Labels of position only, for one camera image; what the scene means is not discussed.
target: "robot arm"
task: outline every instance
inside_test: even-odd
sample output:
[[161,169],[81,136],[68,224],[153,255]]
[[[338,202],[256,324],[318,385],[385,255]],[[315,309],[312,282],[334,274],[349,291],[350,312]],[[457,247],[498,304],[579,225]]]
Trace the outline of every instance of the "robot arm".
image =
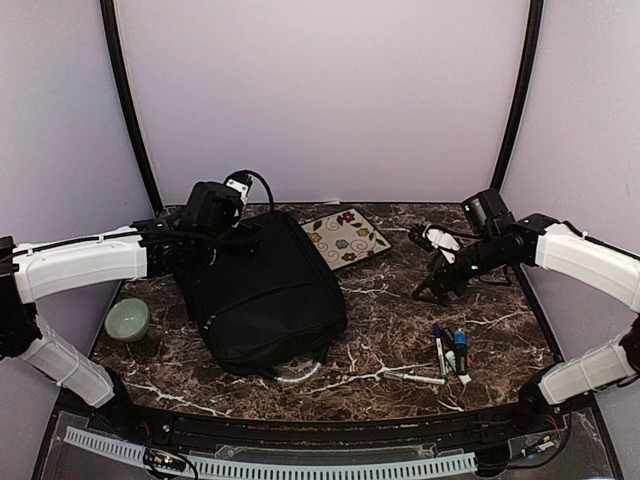
[[0,239],[0,359],[24,360],[88,405],[127,418],[130,400],[114,372],[79,353],[37,313],[40,298],[111,280],[150,278],[205,266],[218,248],[251,251],[257,231],[239,220],[252,181],[242,172],[225,184],[200,182],[186,207],[167,219],[48,244]]
[[[636,255],[545,215],[515,221],[496,190],[469,198],[463,209],[476,234],[474,243],[452,248],[451,232],[438,232],[435,226],[415,227],[410,232],[411,240],[422,248],[440,252],[432,263],[437,268],[430,271],[414,297],[428,288],[434,301],[445,304],[450,292],[464,294],[470,279],[497,267],[525,263],[573,277],[620,300],[634,312],[640,311],[640,258]],[[539,376],[533,387],[523,388],[521,399],[527,396],[539,404],[555,405],[638,374],[640,320],[630,332]]]

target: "white cable organizer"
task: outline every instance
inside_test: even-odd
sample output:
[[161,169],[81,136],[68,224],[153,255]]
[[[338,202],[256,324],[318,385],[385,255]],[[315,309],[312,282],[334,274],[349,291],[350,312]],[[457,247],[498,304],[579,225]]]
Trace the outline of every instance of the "white cable organizer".
[[[74,427],[67,427],[64,442],[106,458],[144,468],[145,447]],[[187,455],[201,479],[246,480],[419,480],[451,477],[477,471],[475,453],[367,465],[305,466],[233,462]],[[174,470],[166,473],[175,474]],[[189,467],[181,478],[194,478]]]

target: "marble table surface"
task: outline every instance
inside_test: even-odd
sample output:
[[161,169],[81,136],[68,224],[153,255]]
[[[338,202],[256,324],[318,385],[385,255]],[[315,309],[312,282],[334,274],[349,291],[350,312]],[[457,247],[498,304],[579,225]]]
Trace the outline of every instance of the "marble table surface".
[[[172,277],[126,283],[120,298],[148,303],[151,325],[136,343],[100,334],[93,359],[117,371],[133,400],[171,411],[254,420],[349,421],[407,419],[468,411],[517,400],[518,388],[553,359],[537,320],[514,285],[474,280],[447,307],[411,299],[430,255],[407,239],[415,223],[467,230],[459,205],[282,205],[301,223],[358,209],[391,242],[376,257],[336,271],[348,306],[349,326],[329,352],[320,374],[300,386],[240,378],[218,367],[188,320]],[[264,211],[250,206],[245,217]],[[387,369],[437,376],[433,324],[467,332],[472,381],[446,386],[384,378]],[[308,368],[296,358],[283,373]]]

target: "mouse pad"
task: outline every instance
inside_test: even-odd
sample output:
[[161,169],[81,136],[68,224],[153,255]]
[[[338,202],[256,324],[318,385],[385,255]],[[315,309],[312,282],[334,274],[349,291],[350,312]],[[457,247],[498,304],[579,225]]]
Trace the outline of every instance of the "mouse pad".
[[375,257],[389,241],[354,208],[302,225],[331,270]]

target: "black bracket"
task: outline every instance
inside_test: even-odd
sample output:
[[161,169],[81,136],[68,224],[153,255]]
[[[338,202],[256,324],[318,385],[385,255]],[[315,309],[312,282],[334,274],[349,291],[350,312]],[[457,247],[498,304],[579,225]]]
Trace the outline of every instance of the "black bracket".
[[34,340],[42,338],[35,323],[36,307],[23,305],[14,273],[18,269],[11,261],[15,245],[13,238],[0,238],[0,357],[17,357],[27,351]]

